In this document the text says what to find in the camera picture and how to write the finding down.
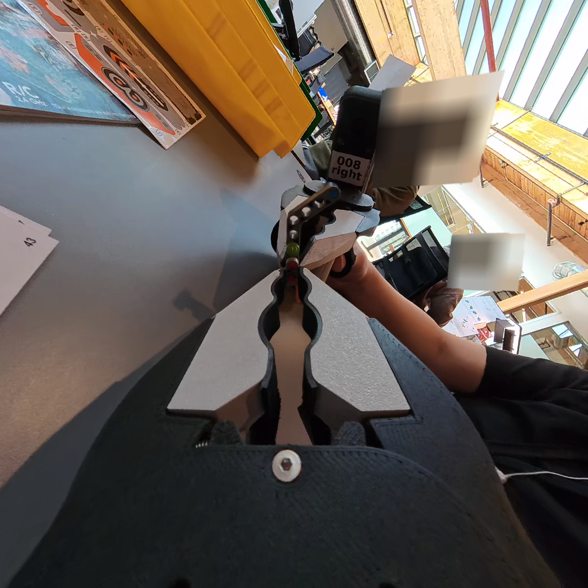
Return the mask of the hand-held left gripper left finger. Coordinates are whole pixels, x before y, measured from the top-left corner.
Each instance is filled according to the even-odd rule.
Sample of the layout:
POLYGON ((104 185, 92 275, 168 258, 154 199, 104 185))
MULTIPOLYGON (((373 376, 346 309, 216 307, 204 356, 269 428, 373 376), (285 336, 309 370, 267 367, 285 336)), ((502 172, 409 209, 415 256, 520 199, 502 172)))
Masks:
POLYGON ((281 302, 276 270, 217 313, 167 410, 230 421, 251 443, 275 443, 281 399, 270 340, 281 302))

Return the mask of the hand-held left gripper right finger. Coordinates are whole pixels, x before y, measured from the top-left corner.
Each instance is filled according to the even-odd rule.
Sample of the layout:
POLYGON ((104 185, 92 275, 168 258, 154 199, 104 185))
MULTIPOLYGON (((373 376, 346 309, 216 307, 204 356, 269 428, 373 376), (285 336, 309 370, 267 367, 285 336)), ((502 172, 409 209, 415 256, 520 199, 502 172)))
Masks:
POLYGON ((305 350, 301 419, 314 445, 345 422, 407 416, 410 406, 368 317, 308 270, 300 271, 305 350))

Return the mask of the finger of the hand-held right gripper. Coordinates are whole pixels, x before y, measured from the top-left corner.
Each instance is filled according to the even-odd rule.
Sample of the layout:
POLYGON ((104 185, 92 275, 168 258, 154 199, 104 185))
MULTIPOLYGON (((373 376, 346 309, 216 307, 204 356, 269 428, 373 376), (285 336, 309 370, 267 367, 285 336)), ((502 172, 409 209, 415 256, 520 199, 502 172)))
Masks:
MULTIPOLYGON (((298 196, 310 196, 314 193, 283 193, 281 199, 281 212, 280 217, 277 223, 276 229, 276 254, 279 259, 289 259, 286 255, 286 243, 285 243, 285 213, 283 212, 284 209, 290 205, 290 203, 298 196)), ((312 218, 309 222, 307 222, 303 227, 303 232, 301 236, 301 246, 300 255, 297 259, 302 258, 302 254, 308 246, 310 239, 313 235, 318 234, 319 232, 319 215, 312 218)))
POLYGON ((347 252, 357 239, 357 228, 363 220, 364 214, 359 212, 335 212, 334 220, 310 239, 300 266, 312 270, 347 252))

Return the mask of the dark grey angled toy beam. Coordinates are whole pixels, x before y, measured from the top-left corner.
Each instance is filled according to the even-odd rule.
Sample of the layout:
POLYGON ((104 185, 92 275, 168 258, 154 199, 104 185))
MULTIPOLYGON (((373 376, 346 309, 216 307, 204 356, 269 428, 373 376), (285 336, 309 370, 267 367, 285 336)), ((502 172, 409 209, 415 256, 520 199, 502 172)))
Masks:
POLYGON ((285 213, 285 243, 297 242, 300 249, 302 248, 300 242, 302 239, 302 232, 304 225, 312 218, 319 215, 323 208, 337 202, 340 198, 331 200, 327 197, 327 190, 329 187, 337 187, 340 192, 341 188, 333 182, 325 183, 317 192, 310 196, 296 197, 290 205, 284 209, 285 213))

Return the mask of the person's right forearm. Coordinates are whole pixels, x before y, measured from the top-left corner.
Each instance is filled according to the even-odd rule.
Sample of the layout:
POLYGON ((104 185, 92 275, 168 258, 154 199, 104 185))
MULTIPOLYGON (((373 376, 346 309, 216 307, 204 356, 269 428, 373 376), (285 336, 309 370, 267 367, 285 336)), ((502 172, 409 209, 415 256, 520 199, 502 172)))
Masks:
POLYGON ((451 391, 473 393, 486 367, 486 348, 445 332, 382 276, 367 303, 357 307, 380 322, 451 391))

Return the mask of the green plastic bin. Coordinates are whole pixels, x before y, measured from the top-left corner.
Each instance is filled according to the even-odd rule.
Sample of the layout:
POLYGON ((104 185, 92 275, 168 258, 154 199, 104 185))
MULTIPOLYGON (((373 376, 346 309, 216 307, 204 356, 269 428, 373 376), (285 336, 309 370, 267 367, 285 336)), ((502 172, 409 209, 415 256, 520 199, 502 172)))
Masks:
MULTIPOLYGON (((257 1, 257 3, 259 4, 260 8, 262 9, 262 11, 264 12, 266 18, 268 19, 268 21, 270 22, 271 25, 277 25, 277 21, 273 15, 273 13, 271 12, 271 10, 268 7, 268 4, 266 3, 266 1, 257 1)), ((312 96, 311 96, 311 92, 309 89, 308 84, 306 83, 306 80, 304 78, 303 75, 301 75, 301 82, 299 84, 301 90, 304 92, 307 100, 309 101, 311 107, 313 108, 313 114, 314 114, 314 118, 313 121, 311 122, 311 124, 308 126, 308 128, 305 130, 304 134, 301 136, 301 141, 304 141, 306 139, 308 139, 311 135, 312 132, 317 128, 317 126, 319 125, 319 123, 322 120, 322 114, 320 112, 320 110, 318 109, 317 105, 315 104, 312 96)))

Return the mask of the white paper sheet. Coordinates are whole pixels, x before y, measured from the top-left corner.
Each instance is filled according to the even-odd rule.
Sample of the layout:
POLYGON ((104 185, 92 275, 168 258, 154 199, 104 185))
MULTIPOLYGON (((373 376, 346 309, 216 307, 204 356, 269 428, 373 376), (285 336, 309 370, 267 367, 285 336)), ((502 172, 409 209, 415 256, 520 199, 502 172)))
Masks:
POLYGON ((403 87, 410 80, 415 69, 415 65, 389 55, 371 81, 369 88, 375 91, 383 91, 389 88, 403 87))

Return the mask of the black mesh office chair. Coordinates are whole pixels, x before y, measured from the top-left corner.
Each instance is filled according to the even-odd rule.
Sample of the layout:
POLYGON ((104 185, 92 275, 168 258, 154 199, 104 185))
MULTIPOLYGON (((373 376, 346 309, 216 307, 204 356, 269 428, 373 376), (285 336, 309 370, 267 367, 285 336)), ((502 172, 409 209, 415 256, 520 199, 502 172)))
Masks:
POLYGON ((447 278, 449 255, 428 226, 372 264, 402 296, 414 299, 447 278))

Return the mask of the dark office chair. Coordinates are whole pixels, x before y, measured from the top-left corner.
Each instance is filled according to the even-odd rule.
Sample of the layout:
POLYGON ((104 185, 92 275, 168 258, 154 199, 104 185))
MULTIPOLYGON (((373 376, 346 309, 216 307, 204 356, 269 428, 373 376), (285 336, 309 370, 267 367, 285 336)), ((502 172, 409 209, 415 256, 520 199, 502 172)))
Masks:
POLYGON ((282 25, 274 25, 278 36, 285 43, 290 57, 293 59, 300 73, 305 74, 326 63, 334 56, 334 52, 319 44, 317 48, 303 54, 296 32, 295 20, 293 18, 293 5, 291 1, 279 1, 282 13, 282 25))

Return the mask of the yellow plastic bin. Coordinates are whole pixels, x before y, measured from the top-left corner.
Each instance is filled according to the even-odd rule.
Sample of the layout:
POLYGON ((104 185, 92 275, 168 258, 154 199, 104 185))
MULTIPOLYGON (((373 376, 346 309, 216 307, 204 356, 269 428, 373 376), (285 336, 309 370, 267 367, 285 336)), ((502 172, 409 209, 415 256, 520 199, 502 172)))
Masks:
POLYGON ((316 112, 257 1, 124 1, 259 157, 286 156, 316 112))

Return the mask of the small black device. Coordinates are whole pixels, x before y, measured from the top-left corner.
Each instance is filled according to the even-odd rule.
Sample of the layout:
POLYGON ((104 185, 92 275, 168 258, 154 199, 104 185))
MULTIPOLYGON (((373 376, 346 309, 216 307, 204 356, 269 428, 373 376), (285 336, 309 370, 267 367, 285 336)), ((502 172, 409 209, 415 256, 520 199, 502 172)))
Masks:
POLYGON ((520 349, 520 339, 522 336, 522 327, 520 324, 510 319, 495 320, 494 345, 513 355, 518 355, 520 349))

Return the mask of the red ceiling pipe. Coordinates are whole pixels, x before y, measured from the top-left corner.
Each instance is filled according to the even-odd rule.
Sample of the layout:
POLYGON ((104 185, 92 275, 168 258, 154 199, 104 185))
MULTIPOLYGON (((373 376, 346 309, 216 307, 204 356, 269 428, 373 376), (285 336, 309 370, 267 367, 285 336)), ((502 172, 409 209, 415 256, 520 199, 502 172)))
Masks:
POLYGON ((489 72, 496 72, 496 56, 493 42, 492 18, 490 15, 489 1, 481 0, 480 8, 489 72))

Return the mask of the person's black shirt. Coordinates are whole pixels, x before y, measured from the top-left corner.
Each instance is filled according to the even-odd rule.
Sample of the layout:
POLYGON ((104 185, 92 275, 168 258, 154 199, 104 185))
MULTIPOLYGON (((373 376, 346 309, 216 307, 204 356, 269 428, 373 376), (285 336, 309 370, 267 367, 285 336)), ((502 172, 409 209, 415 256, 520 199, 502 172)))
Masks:
POLYGON ((587 587, 587 371, 489 348, 481 384, 456 399, 563 587, 587 587))

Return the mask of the printed sticker sheet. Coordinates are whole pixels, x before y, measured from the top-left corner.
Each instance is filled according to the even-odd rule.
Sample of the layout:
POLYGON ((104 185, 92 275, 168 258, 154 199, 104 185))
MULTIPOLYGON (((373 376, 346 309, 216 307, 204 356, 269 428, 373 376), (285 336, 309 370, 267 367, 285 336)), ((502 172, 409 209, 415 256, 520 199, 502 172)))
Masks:
POLYGON ((202 109, 109 1, 20 1, 78 63, 168 149, 205 119, 202 109))

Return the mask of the open white instruction booklet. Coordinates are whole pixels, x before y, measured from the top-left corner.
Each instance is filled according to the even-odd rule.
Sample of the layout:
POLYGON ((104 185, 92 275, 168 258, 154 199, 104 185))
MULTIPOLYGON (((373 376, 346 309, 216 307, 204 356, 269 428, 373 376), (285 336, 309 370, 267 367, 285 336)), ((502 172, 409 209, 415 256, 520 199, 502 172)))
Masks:
POLYGON ((1 207, 1 312, 57 246, 50 233, 49 228, 1 207))

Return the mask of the blue cover instruction booklet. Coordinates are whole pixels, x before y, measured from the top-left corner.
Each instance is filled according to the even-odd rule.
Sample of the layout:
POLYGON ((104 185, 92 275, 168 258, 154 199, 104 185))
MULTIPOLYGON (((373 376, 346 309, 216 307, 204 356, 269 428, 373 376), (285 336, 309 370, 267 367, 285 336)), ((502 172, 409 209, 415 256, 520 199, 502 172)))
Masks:
POLYGON ((139 123, 17 1, 1 1, 1 114, 139 123))

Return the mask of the shiny metal duct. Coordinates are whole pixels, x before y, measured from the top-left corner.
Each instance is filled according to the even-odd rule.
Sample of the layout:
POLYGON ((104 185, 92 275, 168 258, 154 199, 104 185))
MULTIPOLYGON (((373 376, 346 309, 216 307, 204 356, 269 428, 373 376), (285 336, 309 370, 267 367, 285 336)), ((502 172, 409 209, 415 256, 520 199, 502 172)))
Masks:
MULTIPOLYGON (((566 262, 558 263, 553 267, 552 276, 555 281, 560 281, 560 280, 563 280, 563 279, 568 278, 570 276, 584 273, 585 271, 587 271, 587 268, 584 265, 579 264, 579 263, 575 263, 575 262, 571 262, 571 261, 566 261, 566 262)), ((552 299, 560 298, 564 295, 567 295, 568 293, 577 292, 577 291, 580 291, 584 294, 584 296, 587 296, 587 287, 585 287, 585 288, 581 288, 581 289, 577 288, 575 290, 569 290, 569 289, 562 290, 556 296, 554 296, 552 299)))

